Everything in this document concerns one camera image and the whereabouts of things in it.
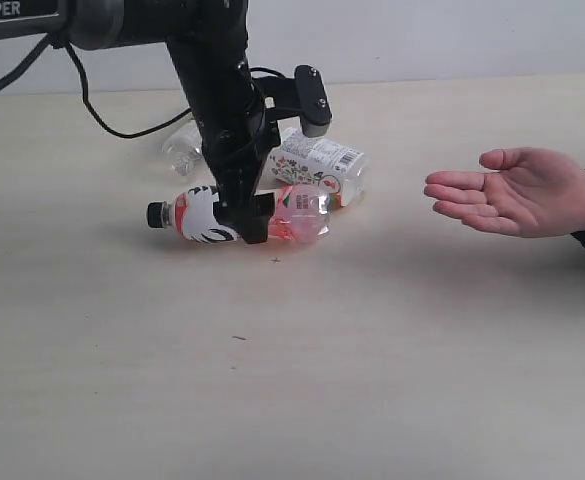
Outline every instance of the open palm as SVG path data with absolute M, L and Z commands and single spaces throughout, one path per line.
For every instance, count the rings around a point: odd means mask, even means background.
M 585 170 L 551 150 L 495 150 L 480 164 L 493 172 L 438 172 L 425 194 L 434 210 L 476 230 L 517 237 L 585 230 Z

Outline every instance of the barcode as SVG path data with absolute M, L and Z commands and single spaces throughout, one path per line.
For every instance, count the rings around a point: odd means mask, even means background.
M 297 195 L 296 196 L 296 209 L 297 210 L 309 210 L 310 209 L 310 197 L 308 195 Z
M 339 161 L 339 164 L 340 165 L 343 165 L 344 167 L 349 167 L 350 164 L 354 160 L 356 160 L 358 157 L 359 157 L 359 152 L 355 152 L 353 150 L 350 150 L 348 153 L 346 153 L 345 155 L 343 155 L 343 157 Z

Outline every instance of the black bottle cap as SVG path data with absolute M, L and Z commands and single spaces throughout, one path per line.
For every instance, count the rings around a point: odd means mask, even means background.
M 150 228 L 163 228 L 163 204 L 157 202 L 148 205 L 147 217 Z

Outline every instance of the black robotic arm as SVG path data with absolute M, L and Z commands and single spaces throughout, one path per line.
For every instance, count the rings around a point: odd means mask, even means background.
M 215 216 L 247 243 L 263 243 L 274 197 L 255 192 L 281 143 L 278 121 L 298 116 L 305 135 L 317 137 L 332 114 L 314 68 L 297 67 L 294 79 L 252 77 L 247 9 L 248 0 L 0 1 L 0 39 L 58 34 L 83 50 L 164 42 L 219 187 Z

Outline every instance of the clear plastic bottle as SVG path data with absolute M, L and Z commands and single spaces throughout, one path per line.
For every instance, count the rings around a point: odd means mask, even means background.
M 270 238 L 309 244 L 329 232 L 327 193 L 313 185 L 294 185 L 271 190 L 276 211 L 270 220 Z M 199 243 L 226 243 L 240 239 L 236 231 L 214 218 L 219 201 L 215 187 L 197 187 L 179 195 L 173 203 L 151 203 L 147 210 L 151 228 L 173 228 L 186 239 Z
M 163 155 L 172 169 L 182 177 L 189 176 L 203 162 L 201 134 L 194 120 L 183 125 L 163 144 Z
M 282 144 L 268 157 L 268 170 L 287 184 L 316 185 L 346 207 L 365 191 L 370 157 L 326 138 L 307 138 L 298 128 L 288 128 Z

